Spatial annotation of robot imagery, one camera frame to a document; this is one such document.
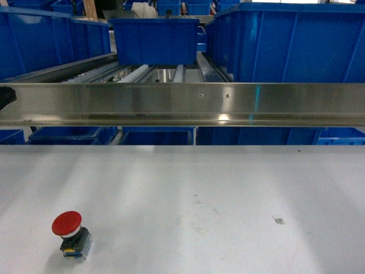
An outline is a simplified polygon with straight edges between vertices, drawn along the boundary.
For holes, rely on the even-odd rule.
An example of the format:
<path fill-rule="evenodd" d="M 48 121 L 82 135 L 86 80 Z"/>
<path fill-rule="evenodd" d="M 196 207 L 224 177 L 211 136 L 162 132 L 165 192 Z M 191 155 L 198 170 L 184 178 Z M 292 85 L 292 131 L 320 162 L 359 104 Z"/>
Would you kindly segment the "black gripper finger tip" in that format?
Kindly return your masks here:
<path fill-rule="evenodd" d="M 16 91 L 7 86 L 0 87 L 0 110 L 5 108 L 8 104 L 16 101 Z"/>

